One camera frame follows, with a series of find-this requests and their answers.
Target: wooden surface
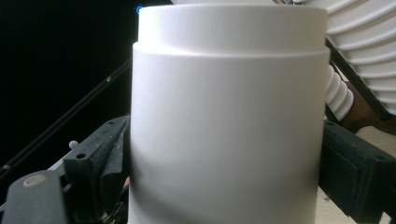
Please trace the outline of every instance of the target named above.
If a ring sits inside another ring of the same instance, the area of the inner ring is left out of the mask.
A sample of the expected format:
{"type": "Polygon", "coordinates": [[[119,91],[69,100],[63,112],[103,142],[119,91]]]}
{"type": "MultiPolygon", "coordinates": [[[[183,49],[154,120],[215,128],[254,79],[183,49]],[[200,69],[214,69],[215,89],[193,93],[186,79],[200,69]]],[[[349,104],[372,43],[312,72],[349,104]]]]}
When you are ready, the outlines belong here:
{"type": "MultiPolygon", "coordinates": [[[[396,157],[396,136],[382,133],[376,128],[361,129],[357,136],[396,157]]],[[[389,224],[390,218],[384,214],[380,224],[389,224]]],[[[347,217],[321,189],[318,189],[316,224],[354,224],[352,218],[347,217]]]]}

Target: black cable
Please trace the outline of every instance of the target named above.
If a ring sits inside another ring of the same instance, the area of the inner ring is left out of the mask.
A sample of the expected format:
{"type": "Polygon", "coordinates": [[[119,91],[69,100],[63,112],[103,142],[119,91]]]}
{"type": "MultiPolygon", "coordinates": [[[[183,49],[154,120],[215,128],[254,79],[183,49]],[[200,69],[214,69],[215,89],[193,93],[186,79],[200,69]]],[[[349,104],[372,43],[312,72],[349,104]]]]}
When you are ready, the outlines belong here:
{"type": "Polygon", "coordinates": [[[324,114],[326,115],[327,120],[340,125],[340,121],[337,119],[337,117],[334,115],[334,113],[327,104],[324,110],[324,114]]]}
{"type": "Polygon", "coordinates": [[[42,134],[40,134],[29,145],[24,147],[5,165],[0,167],[0,182],[11,174],[12,170],[24,162],[36,150],[38,150],[48,139],[56,134],[70,119],[72,119],[79,111],[96,98],[102,91],[104,91],[114,80],[120,77],[127,69],[131,68],[132,59],[123,63],[116,71],[110,74],[105,80],[97,85],[92,91],[84,96],[78,103],[71,107],[65,114],[52,123],[42,134]]]}

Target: white cylindrical container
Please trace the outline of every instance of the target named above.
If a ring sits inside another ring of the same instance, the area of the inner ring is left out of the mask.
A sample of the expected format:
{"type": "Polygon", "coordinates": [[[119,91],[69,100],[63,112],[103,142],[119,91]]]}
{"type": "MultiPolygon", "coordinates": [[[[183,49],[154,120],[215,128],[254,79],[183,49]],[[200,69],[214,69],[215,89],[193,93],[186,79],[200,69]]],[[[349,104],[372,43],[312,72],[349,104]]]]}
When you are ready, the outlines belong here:
{"type": "MultiPolygon", "coordinates": [[[[277,38],[282,29],[241,34],[248,27],[221,21],[286,20],[288,13],[314,21],[324,42],[322,9],[191,5],[140,11],[129,223],[314,223],[329,51],[288,43],[276,52],[276,41],[265,38],[277,38]],[[212,13],[220,21],[206,21],[212,13]],[[171,24],[178,29],[163,28],[171,24]],[[214,32],[202,33],[213,38],[203,41],[199,32],[183,30],[194,28],[214,32]]],[[[299,37],[303,31],[288,32],[299,37]]]]}

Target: white cylinder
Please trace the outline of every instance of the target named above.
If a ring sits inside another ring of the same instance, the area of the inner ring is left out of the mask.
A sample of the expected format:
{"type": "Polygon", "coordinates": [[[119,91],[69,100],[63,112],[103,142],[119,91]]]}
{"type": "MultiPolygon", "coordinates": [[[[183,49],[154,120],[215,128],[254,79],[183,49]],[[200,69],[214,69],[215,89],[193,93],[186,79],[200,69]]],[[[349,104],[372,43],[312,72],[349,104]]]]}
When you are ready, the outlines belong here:
{"type": "Polygon", "coordinates": [[[134,44],[129,222],[314,223],[329,51],[157,46],[134,44]]]}

